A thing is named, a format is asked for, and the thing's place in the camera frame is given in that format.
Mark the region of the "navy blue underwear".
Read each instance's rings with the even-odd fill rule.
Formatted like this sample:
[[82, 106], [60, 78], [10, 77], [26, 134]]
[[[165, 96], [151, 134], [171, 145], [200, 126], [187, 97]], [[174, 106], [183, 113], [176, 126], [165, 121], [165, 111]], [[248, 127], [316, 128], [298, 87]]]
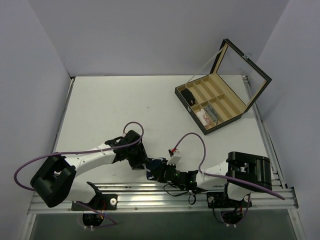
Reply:
[[153, 170], [152, 171], [146, 171], [146, 178], [149, 181], [156, 181], [154, 177], [154, 169], [156, 167], [159, 167], [161, 164], [167, 163], [167, 159], [163, 157], [157, 157], [157, 158], [149, 158], [147, 162], [152, 162]]

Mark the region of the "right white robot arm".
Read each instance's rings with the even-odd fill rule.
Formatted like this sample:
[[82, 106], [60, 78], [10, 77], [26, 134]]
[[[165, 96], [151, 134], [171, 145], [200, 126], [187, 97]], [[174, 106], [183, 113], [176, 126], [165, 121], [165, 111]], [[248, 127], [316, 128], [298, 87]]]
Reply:
[[194, 195], [213, 187], [226, 186], [222, 200], [230, 207], [251, 192], [273, 194], [270, 159], [237, 151], [229, 152], [227, 159], [218, 165], [187, 172], [177, 170], [172, 160], [151, 158], [146, 167], [146, 177]]

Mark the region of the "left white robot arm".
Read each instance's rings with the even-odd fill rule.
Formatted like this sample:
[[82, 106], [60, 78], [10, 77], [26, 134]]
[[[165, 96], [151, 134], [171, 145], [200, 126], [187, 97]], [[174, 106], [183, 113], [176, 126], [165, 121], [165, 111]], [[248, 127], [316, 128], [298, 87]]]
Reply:
[[143, 169], [148, 160], [142, 136], [130, 130], [82, 154], [57, 154], [46, 158], [30, 185], [49, 208], [63, 201], [80, 202], [99, 210], [105, 202], [102, 192], [90, 181], [75, 179], [95, 168], [127, 160], [132, 169]]

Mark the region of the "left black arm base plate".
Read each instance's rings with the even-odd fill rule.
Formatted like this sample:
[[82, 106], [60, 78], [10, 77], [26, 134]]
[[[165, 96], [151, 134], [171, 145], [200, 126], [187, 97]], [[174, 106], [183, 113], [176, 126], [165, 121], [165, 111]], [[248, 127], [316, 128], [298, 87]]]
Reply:
[[72, 200], [72, 211], [85, 211], [87, 208], [76, 202], [80, 202], [82, 205], [86, 205], [96, 211], [113, 211], [117, 209], [118, 195], [115, 193], [82, 194], [77, 199]]

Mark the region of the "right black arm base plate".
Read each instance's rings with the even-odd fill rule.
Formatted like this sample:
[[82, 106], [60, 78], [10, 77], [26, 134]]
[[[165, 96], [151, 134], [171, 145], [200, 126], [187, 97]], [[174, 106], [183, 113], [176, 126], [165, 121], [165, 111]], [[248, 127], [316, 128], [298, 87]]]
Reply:
[[252, 207], [252, 202], [246, 202], [242, 200], [233, 200], [228, 197], [226, 193], [220, 192], [207, 192], [207, 206], [210, 209], [235, 209], [235, 208], [246, 208], [247, 206]]

